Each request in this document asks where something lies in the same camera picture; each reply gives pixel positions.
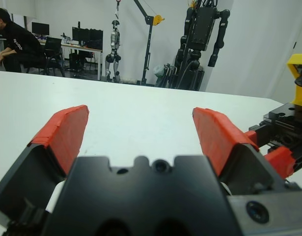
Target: yellow robot part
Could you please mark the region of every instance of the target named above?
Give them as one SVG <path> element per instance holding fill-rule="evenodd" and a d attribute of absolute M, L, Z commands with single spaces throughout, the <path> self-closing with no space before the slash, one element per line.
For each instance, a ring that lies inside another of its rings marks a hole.
<path fill-rule="evenodd" d="M 293 54 L 287 62 L 287 65 L 295 80 L 302 77 L 302 54 Z M 302 106 L 302 87 L 298 85 L 296 85 L 296 96 L 292 103 Z"/>
<path fill-rule="evenodd" d="M 157 26 L 160 22 L 164 20 L 165 18 L 162 18 L 160 15 L 154 16 L 153 25 Z"/>

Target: black mount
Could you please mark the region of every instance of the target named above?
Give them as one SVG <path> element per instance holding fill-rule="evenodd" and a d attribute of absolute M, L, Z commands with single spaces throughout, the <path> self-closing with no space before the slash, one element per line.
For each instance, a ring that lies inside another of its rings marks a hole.
<path fill-rule="evenodd" d="M 144 68 L 143 68 L 143 76 L 142 76 L 142 80 L 141 82 L 138 80 L 137 81 L 137 85 L 146 85 L 146 71 L 149 70 L 149 64 L 150 64 L 150 58 L 151 58 L 151 53 L 150 53 L 150 46 L 151 46 L 151 37 L 152 37 L 152 29 L 153 29 L 153 21 L 154 21 L 154 17 L 153 16 L 149 16 L 146 14 L 145 10 L 143 9 L 142 5 L 140 4 L 140 2 L 138 0 L 134 0 L 136 5 L 138 6 L 138 8 L 140 9 L 140 11 L 142 12 L 144 18 L 145 18 L 145 22 L 148 26 L 150 26 L 150 30 L 149 30 L 149 36 L 147 39 L 147 46 L 146 46 L 146 53 L 145 53 L 145 60 L 144 60 Z"/>

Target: bolt hole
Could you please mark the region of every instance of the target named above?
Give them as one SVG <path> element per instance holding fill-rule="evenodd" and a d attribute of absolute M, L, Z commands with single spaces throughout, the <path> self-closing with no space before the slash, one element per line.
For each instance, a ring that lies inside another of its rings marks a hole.
<path fill-rule="evenodd" d="M 248 202 L 246 205 L 247 213 L 252 220 L 259 224 L 268 223 L 270 216 L 268 210 L 258 202 Z"/>
<path fill-rule="evenodd" d="M 166 161 L 157 160 L 153 163 L 153 169 L 158 173 L 167 173 L 169 172 L 170 166 Z"/>
<path fill-rule="evenodd" d="M 117 171 L 117 175 L 123 175 L 127 172 L 129 172 L 127 169 L 120 169 L 119 171 Z"/>

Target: desk leg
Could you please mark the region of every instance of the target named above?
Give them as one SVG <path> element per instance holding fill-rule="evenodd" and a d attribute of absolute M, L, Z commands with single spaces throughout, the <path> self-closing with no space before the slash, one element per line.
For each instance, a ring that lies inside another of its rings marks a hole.
<path fill-rule="evenodd" d="M 97 58 L 97 80 L 101 80 L 101 52 L 98 52 L 98 58 Z"/>

